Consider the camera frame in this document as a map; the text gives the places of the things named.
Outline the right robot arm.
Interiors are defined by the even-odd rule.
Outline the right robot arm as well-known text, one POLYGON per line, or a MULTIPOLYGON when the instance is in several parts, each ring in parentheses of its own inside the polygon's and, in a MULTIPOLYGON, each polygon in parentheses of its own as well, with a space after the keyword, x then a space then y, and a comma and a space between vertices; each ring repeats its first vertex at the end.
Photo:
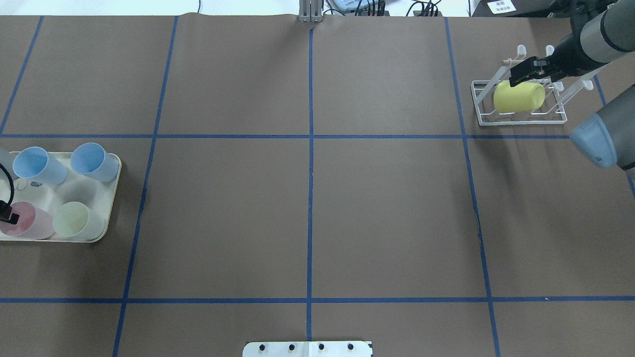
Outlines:
MULTIPOLYGON (((530 57, 510 70, 510 85, 531 79, 582 77, 632 54, 632 0, 565 0, 571 32, 544 58, 530 57)), ((628 87, 570 133, 570 140, 597 167, 635 171, 635 91, 628 87)))

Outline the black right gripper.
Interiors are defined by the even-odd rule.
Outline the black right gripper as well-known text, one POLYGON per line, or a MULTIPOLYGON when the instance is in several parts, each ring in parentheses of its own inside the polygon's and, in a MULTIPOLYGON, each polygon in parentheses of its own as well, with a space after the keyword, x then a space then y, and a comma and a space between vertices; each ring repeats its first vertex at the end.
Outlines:
POLYGON ((611 52, 611 42, 606 39, 601 32, 570 34, 548 57, 530 57, 510 68, 509 85, 544 77, 579 77, 603 67, 607 64, 605 51, 611 52))

